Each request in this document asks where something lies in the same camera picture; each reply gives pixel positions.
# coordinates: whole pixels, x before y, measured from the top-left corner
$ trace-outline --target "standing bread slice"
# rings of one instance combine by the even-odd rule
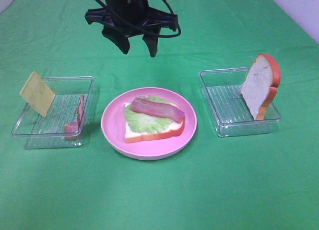
[[[241,94],[254,120],[265,118],[267,108],[277,94],[281,72],[276,59],[260,53],[251,66]]]

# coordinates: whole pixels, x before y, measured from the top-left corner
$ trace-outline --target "sandwich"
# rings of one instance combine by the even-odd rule
[[[171,138],[184,130],[184,112],[159,96],[137,97],[125,105],[126,143]]]
[[[276,59],[260,53],[247,74],[241,94],[254,120],[263,120],[277,94],[281,72]]]

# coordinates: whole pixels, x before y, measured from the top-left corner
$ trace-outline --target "white wall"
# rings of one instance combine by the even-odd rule
[[[319,0],[273,0],[319,43]]]

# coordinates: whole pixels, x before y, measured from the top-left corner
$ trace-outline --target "bread slice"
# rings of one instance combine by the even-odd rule
[[[267,108],[277,94],[281,72],[276,59],[260,53],[251,66],[241,94],[254,120],[265,118]]]
[[[158,139],[166,139],[171,138],[173,136],[179,136],[182,134],[185,127],[185,119],[178,123],[176,121],[172,121],[172,123],[163,131],[157,133],[147,133],[147,132],[134,132],[131,130],[129,123],[125,120],[125,143],[134,143],[140,141],[147,140],[158,140]]]

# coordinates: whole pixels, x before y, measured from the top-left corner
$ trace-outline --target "food tray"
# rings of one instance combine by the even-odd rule
[[[43,81],[56,94],[46,117],[28,103],[12,129],[14,138],[22,138],[26,149],[78,147],[84,142],[82,130],[90,117],[93,99],[93,77],[51,77]],[[84,109],[79,128],[72,133],[64,125],[77,121],[77,107],[84,94]]]
[[[220,137],[270,133],[281,119],[272,103],[264,120],[253,119],[240,94],[248,71],[248,68],[240,67],[199,73],[203,95]]]

